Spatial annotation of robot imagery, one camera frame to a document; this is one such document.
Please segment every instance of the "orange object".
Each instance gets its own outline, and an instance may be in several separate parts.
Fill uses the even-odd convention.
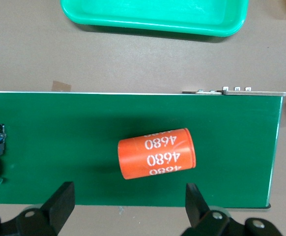
[[[196,166],[188,129],[177,129],[121,140],[118,144],[125,179],[182,171]]]

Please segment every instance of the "piece of tape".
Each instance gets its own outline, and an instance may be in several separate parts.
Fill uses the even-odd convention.
[[[53,86],[51,87],[51,91],[53,92],[70,92],[71,91],[71,85],[59,82],[59,81],[53,81]]]

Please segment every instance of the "screw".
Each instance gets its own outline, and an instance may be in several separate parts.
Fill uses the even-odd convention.
[[[31,217],[33,215],[35,215],[35,211],[33,211],[33,210],[28,211],[28,212],[25,213],[25,217]]]
[[[256,226],[257,228],[260,228],[260,229],[264,229],[264,227],[265,227],[265,225],[259,220],[254,220],[252,223],[254,226]]]
[[[213,217],[217,220],[221,220],[223,218],[219,212],[213,212]]]

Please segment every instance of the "green plastic tray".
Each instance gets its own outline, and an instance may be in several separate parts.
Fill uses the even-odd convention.
[[[79,205],[267,207],[282,108],[279,96],[0,92],[7,133],[0,203],[45,201],[74,181]],[[119,140],[188,128],[194,169],[125,180]]]
[[[84,25],[230,36],[243,25],[248,0],[60,0]]]

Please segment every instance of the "gray tabletop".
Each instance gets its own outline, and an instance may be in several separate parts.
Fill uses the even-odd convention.
[[[51,91],[53,81],[76,92],[286,91],[286,0],[251,0],[246,23],[227,38],[79,26],[58,0],[0,1],[0,90]],[[270,203],[230,212],[240,223],[265,218],[286,236],[286,97]],[[0,205],[0,216],[24,207]],[[183,208],[76,206],[60,235],[177,236],[188,226]]]

